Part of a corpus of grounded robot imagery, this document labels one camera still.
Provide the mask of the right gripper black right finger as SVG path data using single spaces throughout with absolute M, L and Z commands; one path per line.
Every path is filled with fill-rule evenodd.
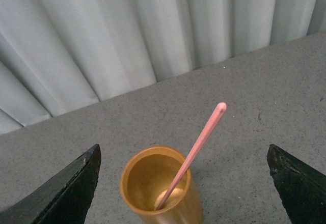
M 325 223 L 325 175 L 274 144 L 266 158 L 291 223 Z

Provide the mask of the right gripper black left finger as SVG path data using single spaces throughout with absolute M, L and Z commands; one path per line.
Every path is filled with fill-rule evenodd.
M 95 144 L 30 195 L 1 212 L 1 223 L 84 223 L 101 165 Z

